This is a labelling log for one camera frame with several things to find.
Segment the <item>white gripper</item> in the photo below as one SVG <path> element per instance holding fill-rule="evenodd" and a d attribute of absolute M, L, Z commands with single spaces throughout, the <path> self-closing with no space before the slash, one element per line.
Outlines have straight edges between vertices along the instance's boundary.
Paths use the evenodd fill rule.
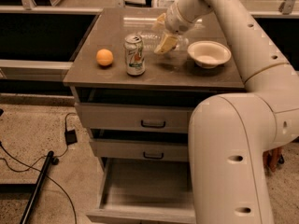
<path fill-rule="evenodd" d="M 162 13 L 152 25 L 153 31 L 163 30 L 164 27 L 172 34 L 183 35 L 193 28 L 198 20 L 200 11 L 195 2 L 174 2 L 166 11 Z M 167 32 L 163 32 L 161 41 L 154 52 L 165 54 L 173 49 L 178 42 L 178 38 Z"/>

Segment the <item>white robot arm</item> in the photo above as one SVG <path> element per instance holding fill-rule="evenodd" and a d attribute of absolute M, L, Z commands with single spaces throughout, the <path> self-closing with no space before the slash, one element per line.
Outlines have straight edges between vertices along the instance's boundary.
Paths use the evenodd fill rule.
<path fill-rule="evenodd" d="M 214 12 L 245 85 L 192 112 L 188 133 L 196 224 L 274 224 L 263 154 L 299 136 L 299 76 L 239 0 L 177 0 L 164 29 L 182 35 Z"/>

